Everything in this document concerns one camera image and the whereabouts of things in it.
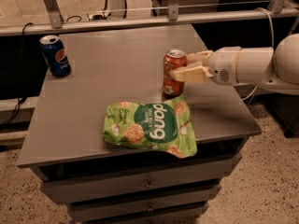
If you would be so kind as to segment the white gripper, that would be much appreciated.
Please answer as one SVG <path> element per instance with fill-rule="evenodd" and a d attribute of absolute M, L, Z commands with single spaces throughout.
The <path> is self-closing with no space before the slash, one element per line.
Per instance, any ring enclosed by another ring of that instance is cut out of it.
<path fill-rule="evenodd" d="M 188 65 L 172 70 L 170 76 L 179 82 L 205 83 L 212 78 L 217 84 L 234 86 L 237 84 L 236 65 L 240 50 L 240 47 L 225 47 L 188 54 Z"/>

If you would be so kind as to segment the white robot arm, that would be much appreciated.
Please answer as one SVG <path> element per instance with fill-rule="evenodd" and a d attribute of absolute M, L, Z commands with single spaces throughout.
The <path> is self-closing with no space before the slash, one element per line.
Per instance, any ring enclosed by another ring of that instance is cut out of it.
<path fill-rule="evenodd" d="M 188 65 L 170 72 L 175 81 L 252 85 L 266 91 L 299 94 L 299 34 L 288 35 L 276 49 L 224 47 L 188 55 Z"/>

